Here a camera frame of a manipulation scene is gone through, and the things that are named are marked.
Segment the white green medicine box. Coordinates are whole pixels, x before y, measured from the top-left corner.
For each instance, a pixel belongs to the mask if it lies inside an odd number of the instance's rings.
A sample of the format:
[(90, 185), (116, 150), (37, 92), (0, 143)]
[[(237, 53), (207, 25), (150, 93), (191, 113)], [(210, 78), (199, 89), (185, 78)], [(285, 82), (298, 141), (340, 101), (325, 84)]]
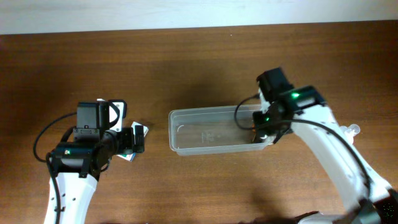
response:
[(119, 147), (116, 155), (132, 162), (137, 154), (145, 151), (145, 136), (149, 129), (140, 123), (133, 122), (130, 128), (122, 128), (118, 133)]

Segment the black bottle white cap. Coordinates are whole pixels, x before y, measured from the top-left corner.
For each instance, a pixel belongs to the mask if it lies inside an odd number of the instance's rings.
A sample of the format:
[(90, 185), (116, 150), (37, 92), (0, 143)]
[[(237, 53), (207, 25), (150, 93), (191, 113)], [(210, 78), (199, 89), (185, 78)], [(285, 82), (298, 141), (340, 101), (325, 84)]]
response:
[(255, 129), (253, 133), (254, 133), (254, 137), (252, 139), (253, 144), (263, 143), (268, 137), (267, 132), (263, 129)]

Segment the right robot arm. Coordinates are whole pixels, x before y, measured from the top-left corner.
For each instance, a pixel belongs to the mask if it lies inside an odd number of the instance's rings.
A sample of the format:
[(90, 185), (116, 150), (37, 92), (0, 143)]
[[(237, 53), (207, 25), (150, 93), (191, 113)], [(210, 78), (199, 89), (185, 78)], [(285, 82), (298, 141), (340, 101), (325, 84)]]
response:
[(295, 88), (281, 68), (256, 79), (261, 110), (253, 114), (254, 143), (275, 144), (283, 135), (297, 135), (313, 152), (335, 185), (344, 215), (318, 211), (278, 223), (397, 223), (397, 191), (353, 146), (358, 130), (340, 126), (326, 100), (313, 86)]

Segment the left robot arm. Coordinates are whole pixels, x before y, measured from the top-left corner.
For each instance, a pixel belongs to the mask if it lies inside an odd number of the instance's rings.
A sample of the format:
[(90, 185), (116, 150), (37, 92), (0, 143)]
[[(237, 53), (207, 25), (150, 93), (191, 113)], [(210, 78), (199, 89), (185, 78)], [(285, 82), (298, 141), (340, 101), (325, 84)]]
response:
[(123, 126), (127, 104), (123, 100), (80, 102), (76, 125), (46, 155), (50, 173), (45, 223), (84, 223), (100, 175), (113, 156), (144, 152), (148, 128)]

